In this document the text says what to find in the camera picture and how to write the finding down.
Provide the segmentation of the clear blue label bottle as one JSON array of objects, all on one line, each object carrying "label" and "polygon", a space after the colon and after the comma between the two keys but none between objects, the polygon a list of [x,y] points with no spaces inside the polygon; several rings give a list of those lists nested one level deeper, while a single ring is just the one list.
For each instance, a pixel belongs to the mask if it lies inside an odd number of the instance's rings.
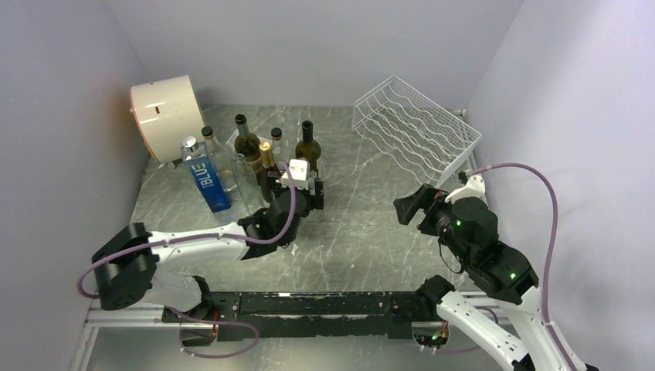
[{"label": "clear blue label bottle", "polygon": [[194,136],[187,136],[182,140],[181,154],[182,162],[210,210],[219,213],[230,209],[232,204],[222,186],[206,143]]}]

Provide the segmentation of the dark primitivo wine bottle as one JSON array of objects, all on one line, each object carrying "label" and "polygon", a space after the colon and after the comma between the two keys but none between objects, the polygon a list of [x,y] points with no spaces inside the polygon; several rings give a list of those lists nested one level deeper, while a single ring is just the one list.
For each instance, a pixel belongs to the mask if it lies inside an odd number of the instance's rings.
[{"label": "dark primitivo wine bottle", "polygon": [[261,184],[262,159],[260,154],[260,140],[252,133],[247,125],[244,114],[235,116],[238,136],[234,141],[234,149],[237,153],[244,155],[246,163],[254,171],[257,183]]}]

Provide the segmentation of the clear bottle black cap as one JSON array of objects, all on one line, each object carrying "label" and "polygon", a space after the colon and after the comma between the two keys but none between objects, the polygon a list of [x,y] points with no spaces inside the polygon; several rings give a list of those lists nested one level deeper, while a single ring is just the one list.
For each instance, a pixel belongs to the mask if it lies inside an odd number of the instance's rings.
[{"label": "clear bottle black cap", "polygon": [[277,164],[288,163],[288,146],[283,131],[279,127],[274,127],[270,131],[271,144],[273,146],[273,158]]}]

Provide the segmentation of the small clear glass bottle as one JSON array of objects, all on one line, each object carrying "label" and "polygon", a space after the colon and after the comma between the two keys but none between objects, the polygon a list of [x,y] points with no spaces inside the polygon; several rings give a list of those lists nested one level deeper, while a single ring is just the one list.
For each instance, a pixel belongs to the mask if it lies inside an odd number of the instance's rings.
[{"label": "small clear glass bottle", "polygon": [[236,153],[233,160],[236,170],[236,181],[243,204],[249,215],[254,214],[264,207],[256,174],[246,160],[245,155]]}]

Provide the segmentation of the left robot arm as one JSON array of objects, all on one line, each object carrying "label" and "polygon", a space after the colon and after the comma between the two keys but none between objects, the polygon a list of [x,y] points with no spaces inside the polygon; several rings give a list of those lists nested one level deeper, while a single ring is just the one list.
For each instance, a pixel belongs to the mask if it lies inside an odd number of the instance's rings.
[{"label": "left robot arm", "polygon": [[114,311],[142,302],[172,307],[197,322],[206,320],[214,309],[206,281],[173,271],[202,261],[255,259],[288,247],[301,220],[324,208],[322,179],[294,185],[290,189],[287,179],[280,180],[267,208],[224,226],[162,233],[147,230],[143,223],[126,225],[92,257],[101,308]]}]

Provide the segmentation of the slim amber gold-capped bottle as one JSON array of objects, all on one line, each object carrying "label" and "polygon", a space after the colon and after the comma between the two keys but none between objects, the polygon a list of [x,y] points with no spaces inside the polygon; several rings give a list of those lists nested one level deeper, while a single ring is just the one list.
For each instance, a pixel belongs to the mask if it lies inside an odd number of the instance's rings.
[{"label": "slim amber gold-capped bottle", "polygon": [[273,186],[269,178],[270,174],[279,175],[280,170],[273,156],[273,145],[267,141],[262,141],[259,145],[260,157],[262,163],[260,190],[263,200],[266,203],[273,201]]}]

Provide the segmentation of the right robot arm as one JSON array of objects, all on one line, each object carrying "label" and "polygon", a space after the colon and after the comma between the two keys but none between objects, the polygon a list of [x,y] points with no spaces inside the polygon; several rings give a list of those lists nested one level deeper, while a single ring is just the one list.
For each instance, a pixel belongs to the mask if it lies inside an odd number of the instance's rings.
[{"label": "right robot arm", "polygon": [[504,330],[476,309],[445,278],[436,275],[417,289],[417,311],[441,317],[473,340],[504,370],[592,370],[550,323],[541,308],[541,286],[529,260],[500,241],[497,216],[478,196],[459,196],[431,185],[393,202],[400,224],[425,214],[417,229],[436,237],[464,272],[502,309],[516,333]]}]

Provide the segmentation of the dark green wine bottle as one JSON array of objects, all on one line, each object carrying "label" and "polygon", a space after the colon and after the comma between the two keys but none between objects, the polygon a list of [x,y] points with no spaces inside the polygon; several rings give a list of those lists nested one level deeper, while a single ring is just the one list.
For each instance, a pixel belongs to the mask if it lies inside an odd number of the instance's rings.
[{"label": "dark green wine bottle", "polygon": [[314,171],[316,175],[320,175],[321,146],[314,139],[314,124],[312,121],[303,121],[300,124],[300,129],[301,139],[295,148],[295,158],[307,161],[309,169]]}]

